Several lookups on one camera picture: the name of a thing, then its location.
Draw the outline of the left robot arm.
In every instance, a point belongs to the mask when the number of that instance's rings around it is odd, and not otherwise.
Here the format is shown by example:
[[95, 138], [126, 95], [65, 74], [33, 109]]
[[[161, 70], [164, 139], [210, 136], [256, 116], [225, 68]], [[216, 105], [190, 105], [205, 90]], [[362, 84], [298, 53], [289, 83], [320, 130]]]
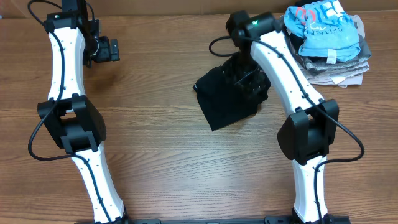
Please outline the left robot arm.
[[93, 206], [95, 223], [130, 223], [123, 201], [113, 184], [106, 162], [106, 125], [85, 93], [83, 69], [93, 63], [120, 59], [116, 39], [100, 34], [100, 20], [85, 0], [62, 1], [60, 12], [40, 24], [52, 47], [52, 85], [47, 101], [37, 105], [40, 117], [29, 142], [45, 126], [55, 144], [65, 151], [54, 160], [71, 159], [82, 176]]

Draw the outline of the black polo shirt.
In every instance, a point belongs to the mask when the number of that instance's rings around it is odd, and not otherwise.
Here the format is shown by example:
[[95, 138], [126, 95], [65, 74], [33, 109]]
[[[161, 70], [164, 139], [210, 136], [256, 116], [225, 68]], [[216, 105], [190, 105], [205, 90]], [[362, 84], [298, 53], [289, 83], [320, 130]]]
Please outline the black polo shirt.
[[265, 100], [247, 100], [223, 75], [223, 64], [212, 68], [193, 86], [200, 108], [212, 131], [255, 115]]

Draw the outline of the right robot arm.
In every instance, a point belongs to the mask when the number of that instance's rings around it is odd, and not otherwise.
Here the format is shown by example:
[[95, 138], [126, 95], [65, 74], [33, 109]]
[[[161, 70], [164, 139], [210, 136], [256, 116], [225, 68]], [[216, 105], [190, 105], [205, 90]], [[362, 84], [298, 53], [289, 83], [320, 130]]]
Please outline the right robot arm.
[[234, 12], [226, 30], [240, 54], [256, 62], [265, 72], [284, 107], [286, 120], [277, 140], [285, 157], [291, 160], [295, 202], [291, 215], [266, 216], [265, 223], [348, 223], [328, 213], [324, 198], [324, 170], [336, 126], [328, 120], [338, 118], [335, 100], [324, 100], [309, 84], [289, 50], [285, 33], [267, 12], [250, 17], [246, 11]]

